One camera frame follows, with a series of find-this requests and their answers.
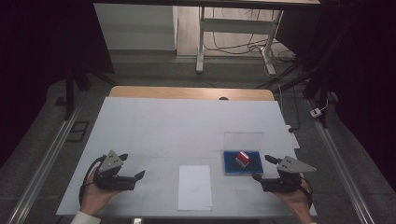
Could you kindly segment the person's left hand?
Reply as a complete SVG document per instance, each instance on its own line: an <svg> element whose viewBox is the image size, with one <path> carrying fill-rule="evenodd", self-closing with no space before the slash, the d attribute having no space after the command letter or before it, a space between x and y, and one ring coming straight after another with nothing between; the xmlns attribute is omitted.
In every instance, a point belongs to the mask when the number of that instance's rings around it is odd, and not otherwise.
<svg viewBox="0 0 396 224"><path fill-rule="evenodd" d="M106 207L110 200L117 194L118 191L99 189L93 182L95 170L93 170L84 188L84 195L79 211L94 217L100 210Z"/></svg>

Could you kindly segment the aluminium rail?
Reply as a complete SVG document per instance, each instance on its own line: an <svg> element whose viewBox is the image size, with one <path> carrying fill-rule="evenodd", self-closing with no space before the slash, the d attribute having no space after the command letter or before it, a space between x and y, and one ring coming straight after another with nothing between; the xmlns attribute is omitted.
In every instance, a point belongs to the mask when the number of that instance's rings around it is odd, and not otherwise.
<svg viewBox="0 0 396 224"><path fill-rule="evenodd" d="M313 118L313 121L315 122L320 138L328 151L334 165L334 169L343 183L344 189L350 198L350 202L353 205L361 224L375 224L375 219L364 200L361 191L355 184L351 173L347 169L347 165L339 153L330 132L318 119Z"/></svg>
<svg viewBox="0 0 396 224"><path fill-rule="evenodd" d="M14 210L12 211L7 224L23 224L27 218L32 206L37 198L39 191L47 179L50 169L55 163L63 145L66 140L66 136L70 133L73 124L81 110L80 105L76 105L72 110L68 119L64 120L61 124L60 130L56 133L52 140L49 148L36 168L32 178L30 179L27 187L25 188L21 198L17 202Z"/></svg>

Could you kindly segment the black metal stand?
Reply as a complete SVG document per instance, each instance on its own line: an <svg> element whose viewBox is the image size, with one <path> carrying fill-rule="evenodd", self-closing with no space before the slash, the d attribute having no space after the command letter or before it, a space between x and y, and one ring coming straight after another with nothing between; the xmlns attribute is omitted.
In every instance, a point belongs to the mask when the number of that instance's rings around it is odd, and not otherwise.
<svg viewBox="0 0 396 224"><path fill-rule="evenodd" d="M88 78L88 74L94 75L98 77L111 87L117 86L118 83L100 72L98 69L93 66L88 65L87 63L72 63L66 73L65 83L66 83L66 111L65 111L65 120L69 120L72 116L72 113L75 111L75 87L77 85L81 91L88 91L92 84Z"/></svg>
<svg viewBox="0 0 396 224"><path fill-rule="evenodd" d="M313 99L319 93L318 108L322 115L317 117L318 121L324 128L326 124L326 108L329 104L328 90L329 90L330 66L326 62L319 62L314 68L302 73L299 77L291 82L280 85L274 92L281 93L282 91L293 88L303 81L308 81L304 90L303 97L305 99Z"/></svg>

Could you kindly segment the white board table cover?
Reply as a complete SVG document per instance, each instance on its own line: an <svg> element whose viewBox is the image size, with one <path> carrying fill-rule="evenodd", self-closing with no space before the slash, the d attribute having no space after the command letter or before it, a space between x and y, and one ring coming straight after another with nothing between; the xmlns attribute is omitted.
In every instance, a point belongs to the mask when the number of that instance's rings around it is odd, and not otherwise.
<svg viewBox="0 0 396 224"><path fill-rule="evenodd" d="M108 97L93 126L76 171L58 208L73 216L78 192L92 162L114 150L129 158L121 175L146 170L134 190L112 199L103 210L111 217L267 218L289 211L250 176L227 176L223 168L225 132L263 133L260 154L294 154L290 134L275 101L170 100ZM179 167L210 167L210 211L178 209Z"/></svg>

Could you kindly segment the person's right hand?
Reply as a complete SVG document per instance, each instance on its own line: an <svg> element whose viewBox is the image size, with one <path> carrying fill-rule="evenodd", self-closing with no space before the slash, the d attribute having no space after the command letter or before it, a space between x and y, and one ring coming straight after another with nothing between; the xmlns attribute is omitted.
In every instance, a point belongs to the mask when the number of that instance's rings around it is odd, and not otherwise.
<svg viewBox="0 0 396 224"><path fill-rule="evenodd" d="M275 192L275 196L278 197L283 204L285 204L285 206L298 220L298 222L301 219L312 218L310 210L308 208L308 199L306 195L300 190L288 193Z"/></svg>

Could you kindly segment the blue ink pad clear-lid case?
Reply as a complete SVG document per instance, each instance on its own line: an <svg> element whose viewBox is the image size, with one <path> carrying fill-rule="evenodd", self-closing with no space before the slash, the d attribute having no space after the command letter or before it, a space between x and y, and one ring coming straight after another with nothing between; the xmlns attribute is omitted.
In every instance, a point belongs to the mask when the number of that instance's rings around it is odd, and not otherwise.
<svg viewBox="0 0 396 224"><path fill-rule="evenodd" d="M226 175L263 174L260 154L263 133L225 132L223 138L223 164ZM244 151L250 157L250 164L243 168L236 161L238 152Z"/></svg>

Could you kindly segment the red stamp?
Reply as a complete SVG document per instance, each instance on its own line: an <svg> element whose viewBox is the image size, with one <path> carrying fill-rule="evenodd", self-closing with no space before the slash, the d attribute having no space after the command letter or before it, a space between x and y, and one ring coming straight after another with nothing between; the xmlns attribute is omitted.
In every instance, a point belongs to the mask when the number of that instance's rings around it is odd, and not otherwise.
<svg viewBox="0 0 396 224"><path fill-rule="evenodd" d="M250 157L249 155L244 152L240 151L237 153L235 157L235 161L243 168L246 168L250 164Z"/></svg>

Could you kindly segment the wooden table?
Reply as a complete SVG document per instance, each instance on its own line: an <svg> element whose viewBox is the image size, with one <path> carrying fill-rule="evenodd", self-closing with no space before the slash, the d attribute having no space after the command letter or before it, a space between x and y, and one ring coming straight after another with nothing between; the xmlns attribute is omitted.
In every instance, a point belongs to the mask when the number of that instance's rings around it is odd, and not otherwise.
<svg viewBox="0 0 396 224"><path fill-rule="evenodd" d="M215 89L183 87L115 86L110 97L136 97L161 99L218 100L221 97L235 101L274 101L269 90Z"/></svg>

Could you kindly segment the white paper sheet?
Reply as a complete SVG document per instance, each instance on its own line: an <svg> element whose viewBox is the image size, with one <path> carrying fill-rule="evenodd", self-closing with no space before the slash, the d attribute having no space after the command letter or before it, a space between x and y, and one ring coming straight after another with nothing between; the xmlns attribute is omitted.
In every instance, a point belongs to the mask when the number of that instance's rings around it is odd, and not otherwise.
<svg viewBox="0 0 396 224"><path fill-rule="evenodd" d="M179 167L178 209L210 211L213 207L210 167L182 165Z"/></svg>

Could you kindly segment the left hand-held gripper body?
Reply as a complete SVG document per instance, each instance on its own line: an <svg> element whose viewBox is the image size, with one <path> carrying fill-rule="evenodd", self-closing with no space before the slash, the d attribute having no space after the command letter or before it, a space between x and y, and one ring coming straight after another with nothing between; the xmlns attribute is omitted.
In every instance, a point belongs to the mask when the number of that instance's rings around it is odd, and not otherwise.
<svg viewBox="0 0 396 224"><path fill-rule="evenodd" d="M123 162L114 150L110 150L96 169L93 178L95 185L106 190L133 190L134 177L119 175Z"/></svg>

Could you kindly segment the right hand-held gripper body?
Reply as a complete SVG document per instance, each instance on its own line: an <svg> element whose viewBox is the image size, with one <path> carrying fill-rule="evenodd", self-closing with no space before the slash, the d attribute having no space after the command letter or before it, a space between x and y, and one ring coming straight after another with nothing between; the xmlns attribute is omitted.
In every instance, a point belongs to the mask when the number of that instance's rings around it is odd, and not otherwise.
<svg viewBox="0 0 396 224"><path fill-rule="evenodd" d="M277 178L264 178L262 188L269 192L294 192L302 184L301 173L315 172L317 169L302 161L286 156L275 164L279 174Z"/></svg>

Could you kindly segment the white cabinet panel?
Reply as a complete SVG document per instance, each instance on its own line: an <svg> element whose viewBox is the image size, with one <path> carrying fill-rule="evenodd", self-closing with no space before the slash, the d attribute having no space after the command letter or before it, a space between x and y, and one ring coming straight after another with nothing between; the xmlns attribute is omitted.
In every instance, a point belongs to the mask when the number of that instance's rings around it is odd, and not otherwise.
<svg viewBox="0 0 396 224"><path fill-rule="evenodd" d="M95 3L94 8L109 49L177 49L177 7Z"/></svg>

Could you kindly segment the white desk frame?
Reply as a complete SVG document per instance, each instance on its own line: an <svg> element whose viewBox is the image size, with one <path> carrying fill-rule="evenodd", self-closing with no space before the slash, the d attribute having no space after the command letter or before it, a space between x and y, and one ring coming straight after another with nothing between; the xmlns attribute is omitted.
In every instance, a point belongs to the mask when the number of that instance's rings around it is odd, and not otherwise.
<svg viewBox="0 0 396 224"><path fill-rule="evenodd" d="M270 21L248 21L234 19L206 18L205 8L199 7L199 43L197 50L196 73L202 74L204 71L204 34L212 33L233 33L233 34L251 34L251 35L267 35L267 42L264 47L259 48L259 53L264 61L265 71L269 75L274 75L276 70L270 58L270 50L278 25L283 15L282 10L276 10L274 17Z"/></svg>

